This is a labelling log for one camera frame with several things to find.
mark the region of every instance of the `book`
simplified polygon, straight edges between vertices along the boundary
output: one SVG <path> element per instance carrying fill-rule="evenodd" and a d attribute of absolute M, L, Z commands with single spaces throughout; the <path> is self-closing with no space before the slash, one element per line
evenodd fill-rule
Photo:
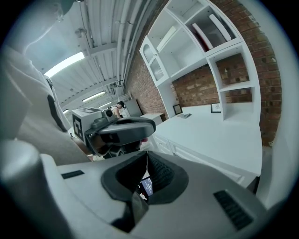
<path fill-rule="evenodd" d="M 209 39 L 207 38 L 206 34 L 199 28 L 199 26 L 196 23 L 192 24 L 192 27 L 197 32 L 200 40 L 204 43 L 204 45 L 207 47 L 207 50 L 213 49 L 213 46 Z"/>
<path fill-rule="evenodd" d="M 230 36 L 230 34 L 225 29 L 225 27 L 223 26 L 223 24 L 218 20 L 218 18 L 215 17 L 214 14 L 209 15 L 209 18 L 214 23 L 214 25 L 216 26 L 216 28 L 218 28 L 218 30 L 221 32 L 221 34 L 223 35 L 224 39 L 226 41 L 230 41 L 232 39 L 231 36 Z"/>
<path fill-rule="evenodd" d="M 159 45 L 157 46 L 157 51 L 160 52 L 161 49 L 164 47 L 164 45 L 168 42 L 168 40 L 171 38 L 171 36 L 176 32 L 176 28 L 172 26 L 166 35 L 163 37 Z"/>

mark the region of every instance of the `black picture frame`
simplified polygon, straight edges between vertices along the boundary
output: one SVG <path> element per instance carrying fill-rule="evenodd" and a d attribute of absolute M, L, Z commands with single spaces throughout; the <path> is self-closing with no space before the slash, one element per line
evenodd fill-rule
<path fill-rule="evenodd" d="M 213 106 L 212 105 L 215 105 L 215 104 L 219 104 L 219 103 L 212 103 L 211 104 L 211 113 L 221 113 L 221 111 L 213 111 Z"/>
<path fill-rule="evenodd" d="M 180 112 L 177 112 L 177 111 L 176 111 L 176 106 L 179 106 L 179 108 L 180 108 Z M 182 107 L 181 107 L 180 104 L 174 105 L 174 106 L 173 106 L 173 110 L 174 110 L 174 113 L 175 113 L 176 115 L 183 113 L 183 110 L 182 110 Z"/>

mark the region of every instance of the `ceiling pipe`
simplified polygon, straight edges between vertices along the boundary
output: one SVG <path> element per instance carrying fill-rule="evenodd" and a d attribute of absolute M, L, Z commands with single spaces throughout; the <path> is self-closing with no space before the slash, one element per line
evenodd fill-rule
<path fill-rule="evenodd" d="M 125 4 L 122 9 L 121 14 L 121 21 L 120 21 L 120 27 L 118 30 L 118 37 L 117 37 L 117 63 L 116 63 L 116 71 L 117 71 L 117 84 L 120 84 L 120 64 L 121 64 L 121 44 L 122 44 L 122 34 L 123 30 L 125 28 L 125 23 L 128 15 L 128 10 L 131 4 L 131 0 L 125 0 Z"/>
<path fill-rule="evenodd" d="M 136 16 L 139 12 L 140 6 L 142 4 L 142 0 L 137 0 L 132 15 L 131 15 L 131 19 L 129 21 L 129 25 L 128 25 L 128 29 L 127 29 L 127 35 L 126 35 L 126 39 L 125 39 L 125 45 L 123 47 L 123 57 L 122 57 L 122 64 L 121 64 L 121 81 L 124 78 L 124 72 L 125 72 L 125 61 L 126 61 L 126 56 L 127 56 L 127 52 L 128 52 L 128 45 L 129 45 L 129 41 L 130 41 L 130 36 L 132 33 L 132 29 L 135 23 L 135 19 Z"/>
<path fill-rule="evenodd" d="M 134 32 L 134 35 L 133 35 L 133 38 L 132 38 L 132 41 L 131 41 L 129 53 L 128 53 L 128 56 L 127 56 L 126 68 L 125 68 L 125 72 L 124 72 L 124 76 L 123 76 L 122 81 L 124 81 L 124 79 L 125 79 L 125 76 L 126 76 L 126 73 L 127 73 L 127 69 L 128 69 L 129 59 L 130 59 L 130 56 L 131 56 L 131 53 L 132 53 L 132 49 L 133 49 L 133 44 L 134 44 L 134 41 L 135 41 L 135 38 L 136 38 L 136 35 L 137 35 L 137 32 L 138 32 L 139 26 L 141 24 L 141 21 L 143 19 L 144 14 L 145 14 L 145 11 L 146 11 L 146 9 L 148 8 L 148 6 L 150 4 L 150 1 L 151 0 L 147 0 L 146 3 L 144 4 L 143 10 L 142 10 L 142 12 L 140 14 L 140 17 L 139 17 L 139 20 L 137 22 L 137 25 L 136 25 L 136 28 L 135 28 L 135 32 Z"/>

